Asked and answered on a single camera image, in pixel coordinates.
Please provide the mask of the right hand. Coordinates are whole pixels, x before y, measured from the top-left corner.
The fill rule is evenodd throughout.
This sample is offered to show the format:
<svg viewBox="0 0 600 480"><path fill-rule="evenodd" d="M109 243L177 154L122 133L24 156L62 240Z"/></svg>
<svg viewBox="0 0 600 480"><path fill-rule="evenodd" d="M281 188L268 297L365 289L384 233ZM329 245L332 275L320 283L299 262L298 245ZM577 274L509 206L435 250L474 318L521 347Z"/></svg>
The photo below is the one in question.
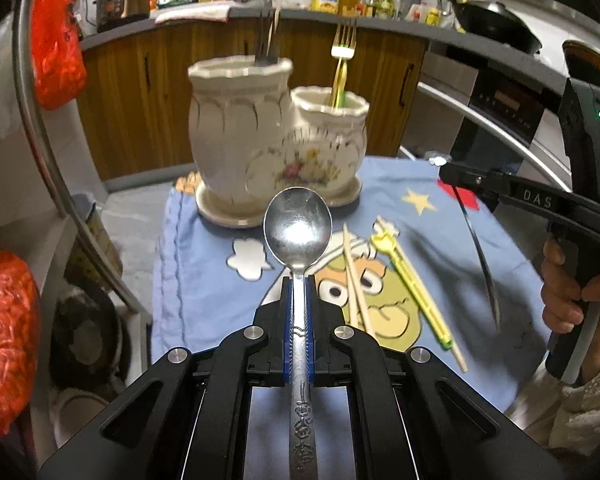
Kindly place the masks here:
<svg viewBox="0 0 600 480"><path fill-rule="evenodd" d="M543 256L543 321L553 332L570 333L584 321L578 302L600 302L600 274L584 286L579 285L566 271L566 256L551 237L544 244Z"/></svg>

